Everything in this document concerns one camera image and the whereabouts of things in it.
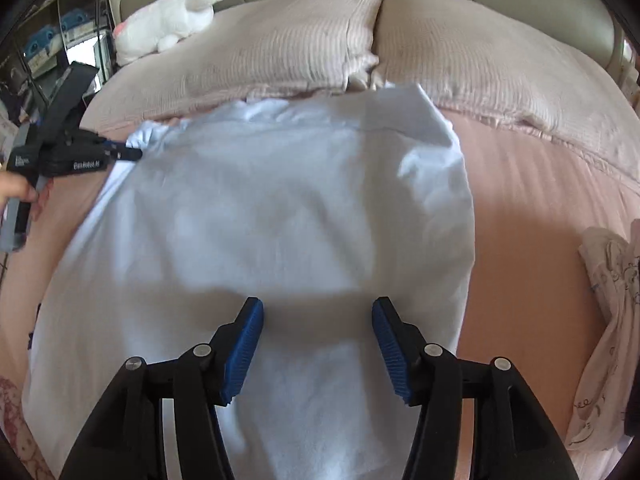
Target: pillow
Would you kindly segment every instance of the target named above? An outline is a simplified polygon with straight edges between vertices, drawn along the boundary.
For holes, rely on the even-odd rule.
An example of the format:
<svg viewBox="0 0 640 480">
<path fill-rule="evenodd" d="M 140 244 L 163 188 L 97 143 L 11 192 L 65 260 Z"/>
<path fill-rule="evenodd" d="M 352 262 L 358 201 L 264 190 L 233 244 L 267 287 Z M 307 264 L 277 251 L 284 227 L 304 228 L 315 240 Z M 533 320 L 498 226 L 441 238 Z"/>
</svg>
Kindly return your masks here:
<svg viewBox="0 0 640 480">
<path fill-rule="evenodd" d="M 417 82 L 443 108 L 569 146 L 640 180 L 640 120 L 594 60 L 468 0 L 385 0 L 375 86 Z"/>
<path fill-rule="evenodd" d="M 378 61 L 382 0 L 263 0 L 217 12 L 209 28 L 121 69 L 82 126 L 100 132 L 209 110 L 231 99 L 343 92 Z"/>
</svg>

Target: round metal bolt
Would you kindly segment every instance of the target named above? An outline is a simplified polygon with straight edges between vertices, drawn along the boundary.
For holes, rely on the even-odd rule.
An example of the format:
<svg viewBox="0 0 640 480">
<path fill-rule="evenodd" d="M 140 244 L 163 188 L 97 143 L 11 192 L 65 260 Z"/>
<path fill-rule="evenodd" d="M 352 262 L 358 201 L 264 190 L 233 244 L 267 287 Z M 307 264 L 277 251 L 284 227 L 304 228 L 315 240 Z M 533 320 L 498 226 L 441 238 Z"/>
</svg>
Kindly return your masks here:
<svg viewBox="0 0 640 480">
<path fill-rule="evenodd" d="M 424 347 L 424 353 L 431 357 L 440 357 L 442 355 L 442 346 L 436 345 L 436 343 L 429 343 Z"/>
<path fill-rule="evenodd" d="M 498 368 L 498 370 L 503 370 L 505 372 L 511 368 L 511 362 L 504 357 L 498 357 L 494 361 L 494 365 L 496 368 Z"/>
<path fill-rule="evenodd" d="M 193 355 L 196 357 L 206 357 L 211 353 L 211 347 L 209 345 L 198 345 L 193 349 Z"/>
<path fill-rule="evenodd" d="M 142 359 L 139 357 L 132 357 L 127 359 L 127 362 L 124 363 L 124 367 L 132 372 L 133 370 L 137 370 L 142 366 Z"/>
</svg>

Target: pink bedspread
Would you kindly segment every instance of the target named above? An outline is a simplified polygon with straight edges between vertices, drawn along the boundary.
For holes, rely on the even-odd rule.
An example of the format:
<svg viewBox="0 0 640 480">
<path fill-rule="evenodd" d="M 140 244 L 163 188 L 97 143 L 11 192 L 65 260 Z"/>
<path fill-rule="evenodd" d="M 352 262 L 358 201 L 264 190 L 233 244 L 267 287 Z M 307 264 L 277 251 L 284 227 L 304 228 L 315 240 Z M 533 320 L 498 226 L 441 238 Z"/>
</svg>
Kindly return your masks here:
<svg viewBox="0 0 640 480">
<path fill-rule="evenodd" d="M 477 260 L 458 355 L 512 359 L 564 436 L 578 380 L 604 330 L 577 252 L 580 234 L 598 225 L 626 237 L 640 216 L 640 187 L 594 169 L 567 147 L 454 112 L 446 116 L 462 142 L 476 214 Z M 110 136 L 122 140 L 129 133 Z M 0 295 L 0 376 L 18 387 L 36 306 L 104 178 L 57 180 L 26 248 L 12 257 Z M 460 478 L 468 474 L 471 433 L 467 416 Z M 576 458 L 578 465 L 585 460 Z M 591 467 L 583 475 L 597 477 Z"/>
</svg>

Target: white cloth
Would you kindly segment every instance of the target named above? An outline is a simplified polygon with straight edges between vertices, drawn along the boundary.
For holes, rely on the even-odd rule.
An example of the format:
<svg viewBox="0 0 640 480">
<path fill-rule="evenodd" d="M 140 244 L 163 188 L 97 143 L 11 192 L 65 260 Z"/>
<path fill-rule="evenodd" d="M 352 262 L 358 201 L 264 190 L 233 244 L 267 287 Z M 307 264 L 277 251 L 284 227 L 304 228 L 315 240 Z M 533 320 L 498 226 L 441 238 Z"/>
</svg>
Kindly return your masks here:
<svg viewBox="0 0 640 480">
<path fill-rule="evenodd" d="M 640 220 L 631 224 L 630 242 L 608 229 L 587 229 L 580 255 L 607 328 L 580 377 L 565 445 L 624 451 L 630 442 L 625 411 L 640 352 Z"/>
<path fill-rule="evenodd" d="M 371 305 L 455 351 L 474 218 L 451 124 L 409 86 L 235 102 L 132 142 L 145 156 L 116 165 L 36 324 L 24 413 L 54 474 L 126 358 L 174 359 L 257 296 L 254 360 L 218 410 L 236 478 L 400 478 L 418 410 Z"/>
</svg>

